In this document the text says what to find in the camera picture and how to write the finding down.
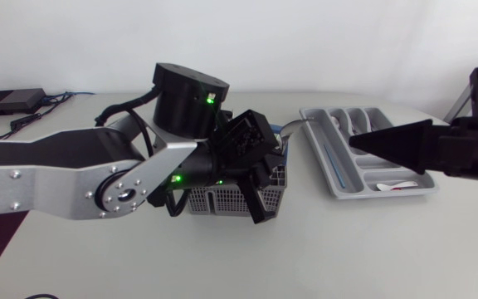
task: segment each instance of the power adapter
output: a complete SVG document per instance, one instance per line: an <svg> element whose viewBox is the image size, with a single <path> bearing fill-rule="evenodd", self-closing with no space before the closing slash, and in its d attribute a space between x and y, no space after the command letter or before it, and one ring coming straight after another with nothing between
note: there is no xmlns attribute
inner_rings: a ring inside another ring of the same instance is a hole
<svg viewBox="0 0 478 299"><path fill-rule="evenodd" d="M0 115L33 114L41 107L44 96L42 88L0 91Z"/></svg>

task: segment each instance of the spoon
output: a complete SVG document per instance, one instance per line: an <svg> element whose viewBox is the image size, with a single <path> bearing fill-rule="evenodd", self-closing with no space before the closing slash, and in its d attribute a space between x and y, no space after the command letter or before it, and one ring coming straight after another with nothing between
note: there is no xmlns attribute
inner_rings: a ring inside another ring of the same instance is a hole
<svg viewBox="0 0 478 299"><path fill-rule="evenodd" d="M379 191L392 191L392 190L401 190L401 188L406 187L417 187L418 183L414 181L401 182L394 185L387 184L377 184Z"/></svg>

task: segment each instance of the cable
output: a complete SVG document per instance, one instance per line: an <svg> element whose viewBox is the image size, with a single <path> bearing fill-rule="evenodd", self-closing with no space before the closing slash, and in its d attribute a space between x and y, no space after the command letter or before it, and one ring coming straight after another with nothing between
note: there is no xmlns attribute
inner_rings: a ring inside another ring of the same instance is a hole
<svg viewBox="0 0 478 299"><path fill-rule="evenodd" d="M157 98L160 94L161 90L158 89L158 87L153 87L148 93L145 95L134 99L134 100L129 100L125 103L121 104L116 104L116 105L111 105L106 107L106 109L103 110L103 112L95 118L95 126L103 126L105 125L106 121L108 120L109 117L111 117L114 114L127 111L128 109L134 109L136 107L139 107L141 105L147 104L153 99Z"/></svg>
<svg viewBox="0 0 478 299"><path fill-rule="evenodd" d="M42 113L36 113L33 115L28 115L25 117L22 117L21 119L18 120L13 120L11 122L11 130L10 132L7 132L6 134L0 135L0 140L6 140L10 136L16 134L19 132L21 129L25 128L26 126L30 125L31 123L40 120L42 117L45 115L50 114L56 107L58 107L60 104L65 103L68 101L71 97L76 96L76 95L94 95L95 93L93 92L64 92L59 95L54 95L54 96L44 96L41 99L41 105L43 106L50 106L48 110L42 112Z"/></svg>
<svg viewBox="0 0 478 299"><path fill-rule="evenodd" d="M191 189L185 189L182 193L182 197L180 197L178 203L175 204L173 191L167 192L167 196L165 197L165 206L167 207L171 217L177 217L182 213L183 208L186 206L186 203L188 203L189 194L191 194Z"/></svg>
<svg viewBox="0 0 478 299"><path fill-rule="evenodd" d="M58 297L55 297L50 294L38 294L38 295L29 296L25 299L58 299Z"/></svg>
<svg viewBox="0 0 478 299"><path fill-rule="evenodd" d="M147 131L147 125L145 121L132 109L127 109L127 112L134 118L136 123L138 124L139 130L141 130L141 134L143 134L143 139L145 140L145 146L147 146L147 153L149 154L149 158L154 154L153 152L153 145L150 142L149 132Z"/></svg>

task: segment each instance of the plastic cutlery tray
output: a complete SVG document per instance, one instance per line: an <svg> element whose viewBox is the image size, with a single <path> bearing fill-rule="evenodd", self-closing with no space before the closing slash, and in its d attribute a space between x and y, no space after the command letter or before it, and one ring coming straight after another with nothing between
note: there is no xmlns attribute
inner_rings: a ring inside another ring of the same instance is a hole
<svg viewBox="0 0 478 299"><path fill-rule="evenodd" d="M302 119L310 120L305 132L316 153L331 193L337 199L363 199L430 194L438 186L429 173L417 174L410 169L367 154L348 145L349 137L393 124L377 107L301 108ZM339 128L332 120L339 121ZM379 191L377 184L415 181L417 187Z"/></svg>

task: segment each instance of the bolt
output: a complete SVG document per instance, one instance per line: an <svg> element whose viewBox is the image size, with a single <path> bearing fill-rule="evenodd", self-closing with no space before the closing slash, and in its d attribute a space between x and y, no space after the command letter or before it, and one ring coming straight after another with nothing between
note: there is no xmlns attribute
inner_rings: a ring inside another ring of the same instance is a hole
<svg viewBox="0 0 478 299"><path fill-rule="evenodd" d="M22 177L22 173L19 170L13 170L10 172L10 177L13 179L19 179Z"/></svg>
<svg viewBox="0 0 478 299"><path fill-rule="evenodd" d="M10 209L12 211L17 211L18 209L20 209L20 206L21 206L20 203L13 203L13 204L10 205Z"/></svg>

